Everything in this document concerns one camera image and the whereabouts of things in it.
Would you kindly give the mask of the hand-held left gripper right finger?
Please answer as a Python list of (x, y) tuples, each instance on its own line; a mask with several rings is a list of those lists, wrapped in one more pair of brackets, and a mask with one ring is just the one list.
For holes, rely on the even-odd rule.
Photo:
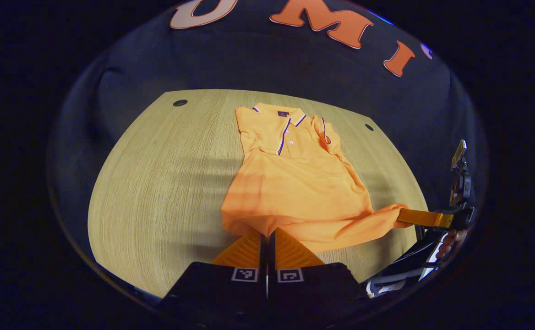
[(276, 228), (267, 254), (267, 308), (273, 319), (339, 319), (355, 313), (368, 295), (343, 263), (324, 263)]

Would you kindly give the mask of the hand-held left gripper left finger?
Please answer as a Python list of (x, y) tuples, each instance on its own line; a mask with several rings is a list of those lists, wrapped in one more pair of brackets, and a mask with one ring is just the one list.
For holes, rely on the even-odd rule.
[(193, 262), (157, 308), (176, 319), (250, 319), (266, 301), (266, 237), (241, 236), (210, 263)]

